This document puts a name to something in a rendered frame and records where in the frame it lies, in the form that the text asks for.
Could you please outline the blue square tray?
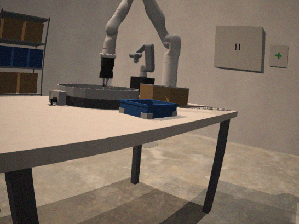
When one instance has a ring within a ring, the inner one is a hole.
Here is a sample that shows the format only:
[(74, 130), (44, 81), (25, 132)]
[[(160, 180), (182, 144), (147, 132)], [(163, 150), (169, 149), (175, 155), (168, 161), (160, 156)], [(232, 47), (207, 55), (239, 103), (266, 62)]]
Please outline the blue square tray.
[(178, 104), (153, 99), (119, 100), (119, 112), (143, 119), (177, 116)]

